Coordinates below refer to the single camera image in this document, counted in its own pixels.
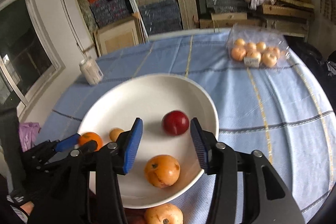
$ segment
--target blue gripper pad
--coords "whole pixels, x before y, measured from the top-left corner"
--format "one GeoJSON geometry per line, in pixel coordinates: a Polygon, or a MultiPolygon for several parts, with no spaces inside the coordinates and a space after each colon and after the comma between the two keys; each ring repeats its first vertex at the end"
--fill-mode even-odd
{"type": "Polygon", "coordinates": [[[60,141],[56,147],[55,147],[55,151],[56,152],[63,152],[68,150],[69,148],[73,148],[77,143],[78,143],[78,139],[81,135],[79,135],[78,133],[60,141]]]}
{"type": "Polygon", "coordinates": [[[199,165],[205,170],[205,173],[207,173],[209,168],[208,150],[206,148],[206,140],[203,130],[197,118],[193,118],[190,122],[190,133],[197,153],[199,165]]]}
{"type": "Polygon", "coordinates": [[[140,118],[136,118],[132,126],[132,129],[129,133],[129,136],[127,138],[128,144],[127,148],[125,149],[124,166],[123,166],[125,174],[127,174],[131,170],[134,164],[135,156],[137,155],[140,140],[142,137],[142,130],[143,130],[142,120],[140,118]]]}

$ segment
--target plastic bag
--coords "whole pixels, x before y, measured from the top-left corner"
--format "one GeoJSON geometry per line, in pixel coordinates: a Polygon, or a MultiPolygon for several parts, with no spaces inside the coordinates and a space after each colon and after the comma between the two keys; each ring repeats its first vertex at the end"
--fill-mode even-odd
{"type": "Polygon", "coordinates": [[[229,56],[247,67],[281,67],[289,57],[284,36],[263,27],[234,25],[226,45],[229,56]]]}
{"type": "Polygon", "coordinates": [[[38,122],[24,122],[19,126],[19,137],[22,151],[25,152],[32,147],[39,134],[40,125],[38,122]]]}

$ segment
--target price label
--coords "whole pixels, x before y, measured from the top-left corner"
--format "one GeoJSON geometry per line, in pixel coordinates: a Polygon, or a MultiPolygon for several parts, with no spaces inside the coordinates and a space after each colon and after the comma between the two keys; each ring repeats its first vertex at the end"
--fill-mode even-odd
{"type": "Polygon", "coordinates": [[[244,57],[244,64],[247,67],[259,68],[259,59],[254,57],[244,57]]]}

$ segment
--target white shelf edge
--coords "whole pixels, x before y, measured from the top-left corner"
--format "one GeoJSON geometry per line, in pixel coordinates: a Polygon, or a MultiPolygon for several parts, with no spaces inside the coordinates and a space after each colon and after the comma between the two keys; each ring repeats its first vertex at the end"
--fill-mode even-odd
{"type": "MultiPolygon", "coordinates": [[[[159,33],[154,35],[149,35],[148,40],[150,42],[167,39],[167,38],[174,38],[180,36],[190,36],[190,35],[197,35],[197,34],[206,34],[206,33],[219,33],[229,31],[231,28],[215,28],[215,31],[211,28],[208,29],[192,29],[192,30],[182,30],[182,31],[175,31],[175,32],[166,32],[166,33],[159,33]]],[[[290,33],[290,32],[280,32],[282,35],[288,35],[290,37],[305,37],[304,34],[301,33],[290,33]]]]}

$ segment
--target checkered tablecloth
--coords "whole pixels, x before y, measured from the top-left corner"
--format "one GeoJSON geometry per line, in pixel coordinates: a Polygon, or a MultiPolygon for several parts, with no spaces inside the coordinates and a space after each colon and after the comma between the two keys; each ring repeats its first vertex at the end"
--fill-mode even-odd
{"type": "MultiPolygon", "coordinates": [[[[59,99],[38,142],[77,132],[89,108],[108,90],[150,73],[184,75],[211,96],[219,115],[219,140],[237,151],[261,150],[297,201],[306,222],[317,212],[334,182],[336,118],[325,93],[303,62],[291,52],[284,67],[246,69],[229,59],[228,32],[184,36],[126,48],[100,58],[101,83],[83,76],[59,99]]],[[[173,200],[186,224],[203,224],[214,176],[203,175],[173,200]]],[[[239,177],[237,218],[242,215],[239,177]]]]}

